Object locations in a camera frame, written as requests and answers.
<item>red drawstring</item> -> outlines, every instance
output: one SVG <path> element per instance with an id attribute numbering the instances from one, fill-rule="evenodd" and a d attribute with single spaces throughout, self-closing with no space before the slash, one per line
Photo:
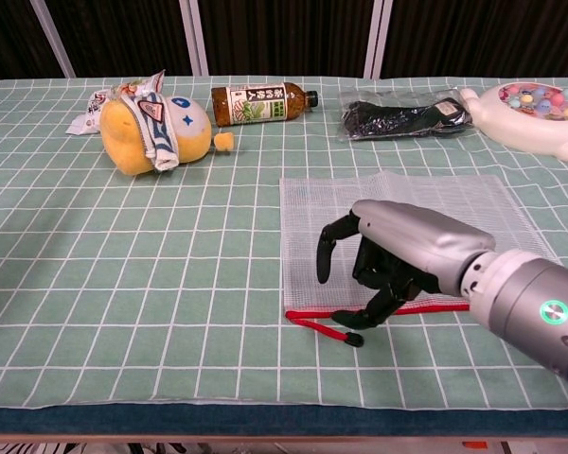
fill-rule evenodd
<path id="1" fill-rule="evenodd" d="M 455 304 L 455 305 L 426 305 L 426 306 L 402 306 L 400 307 L 394 315 L 410 315 L 410 314 L 421 314 L 427 312 L 450 312 L 450 311 L 464 311 L 469 310 L 469 304 Z M 291 323 L 298 324 L 299 326 L 305 326 L 307 328 L 315 329 L 317 332 L 333 338 L 337 341 L 343 341 L 350 345 L 360 347 L 364 343 L 362 336 L 356 333 L 342 333 L 336 329 L 324 326 L 320 323 L 312 322 L 307 319 L 329 319 L 332 316 L 332 312 L 327 311 L 303 311 L 303 310 L 287 310 L 284 316 Z"/>

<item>bottle cap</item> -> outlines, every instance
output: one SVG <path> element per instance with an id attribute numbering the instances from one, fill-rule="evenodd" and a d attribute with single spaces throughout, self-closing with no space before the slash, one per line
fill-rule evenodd
<path id="1" fill-rule="evenodd" d="M 306 96 L 310 107 L 316 107 L 318 105 L 318 92 L 310 91 L 306 93 Z"/>

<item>dark blue table edge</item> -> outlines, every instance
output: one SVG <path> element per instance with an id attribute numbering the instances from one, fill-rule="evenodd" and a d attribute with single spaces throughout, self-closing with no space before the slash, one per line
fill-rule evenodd
<path id="1" fill-rule="evenodd" d="M 0 409 L 0 434 L 568 438 L 568 410 L 368 410 L 311 405 L 106 404 Z"/>

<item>green indicator light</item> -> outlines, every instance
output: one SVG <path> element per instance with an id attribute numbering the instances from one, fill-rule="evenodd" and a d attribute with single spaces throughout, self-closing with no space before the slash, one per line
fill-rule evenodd
<path id="1" fill-rule="evenodd" d="M 559 300 L 545 301 L 541 305 L 541 318 L 549 324 L 562 324 L 568 320 L 568 306 Z"/>

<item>black item in plastic bag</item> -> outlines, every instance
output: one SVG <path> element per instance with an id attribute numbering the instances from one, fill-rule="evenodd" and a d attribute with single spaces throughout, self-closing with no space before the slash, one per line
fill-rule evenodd
<path id="1" fill-rule="evenodd" d="M 453 97 L 421 107 L 379 106 L 357 100 L 346 105 L 342 127 L 351 139 L 449 135 L 471 126 L 470 113 Z"/>

